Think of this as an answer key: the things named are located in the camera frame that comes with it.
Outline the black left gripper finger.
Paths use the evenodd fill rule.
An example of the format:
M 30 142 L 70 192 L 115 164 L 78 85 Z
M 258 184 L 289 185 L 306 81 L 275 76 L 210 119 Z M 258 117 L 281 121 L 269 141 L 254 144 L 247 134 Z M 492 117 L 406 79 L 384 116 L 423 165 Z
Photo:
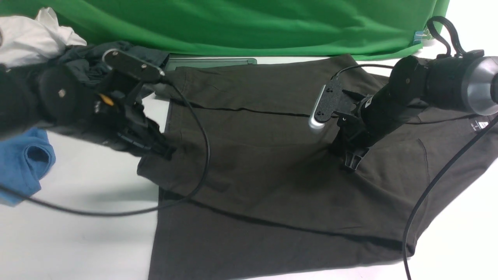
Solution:
M 176 152 L 177 147 L 167 139 L 155 140 L 151 145 L 150 154 L 165 159 L 172 160 L 173 154 Z

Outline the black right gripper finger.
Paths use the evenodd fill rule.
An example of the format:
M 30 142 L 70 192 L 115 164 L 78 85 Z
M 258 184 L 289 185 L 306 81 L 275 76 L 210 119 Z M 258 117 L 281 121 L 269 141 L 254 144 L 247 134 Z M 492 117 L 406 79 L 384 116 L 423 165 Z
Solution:
M 347 150 L 345 151 L 343 170 L 355 172 L 363 158 L 368 154 L 368 150 Z

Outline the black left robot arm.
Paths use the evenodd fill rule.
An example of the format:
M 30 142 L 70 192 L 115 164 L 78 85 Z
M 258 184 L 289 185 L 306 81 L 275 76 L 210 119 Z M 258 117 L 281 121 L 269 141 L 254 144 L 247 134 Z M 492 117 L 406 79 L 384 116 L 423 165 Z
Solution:
M 170 160 L 176 147 L 137 101 L 158 75 L 113 69 L 95 89 L 63 65 L 1 66 L 1 140 L 39 128 L 137 157 Z

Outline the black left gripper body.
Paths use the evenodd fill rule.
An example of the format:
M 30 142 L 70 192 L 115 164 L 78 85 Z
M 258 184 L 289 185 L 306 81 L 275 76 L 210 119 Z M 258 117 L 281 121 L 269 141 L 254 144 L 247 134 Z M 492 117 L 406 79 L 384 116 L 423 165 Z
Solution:
M 158 124 L 147 118 L 136 98 L 144 82 L 110 71 L 98 84 L 92 107 L 92 143 L 134 156 L 164 155 Z

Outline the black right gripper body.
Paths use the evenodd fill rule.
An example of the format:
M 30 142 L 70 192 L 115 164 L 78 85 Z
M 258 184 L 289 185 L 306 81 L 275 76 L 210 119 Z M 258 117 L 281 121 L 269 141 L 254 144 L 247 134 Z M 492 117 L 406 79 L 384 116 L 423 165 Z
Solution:
M 368 149 L 413 117 L 413 91 L 409 85 L 387 84 L 376 94 L 343 90 L 340 84 L 330 84 L 329 92 L 358 101 L 350 113 L 339 113 L 340 130 L 331 144 L 333 154 Z

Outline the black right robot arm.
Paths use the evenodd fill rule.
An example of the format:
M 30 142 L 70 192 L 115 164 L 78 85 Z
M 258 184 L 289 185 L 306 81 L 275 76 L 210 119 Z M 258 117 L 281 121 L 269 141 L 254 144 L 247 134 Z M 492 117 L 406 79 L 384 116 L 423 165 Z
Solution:
M 344 90 L 340 72 L 322 88 L 309 119 L 320 130 L 333 115 L 340 128 L 333 151 L 354 172 L 370 147 L 428 108 L 490 116 L 497 113 L 497 57 L 473 50 L 436 59 L 408 56 L 391 70 L 388 82 L 367 96 Z

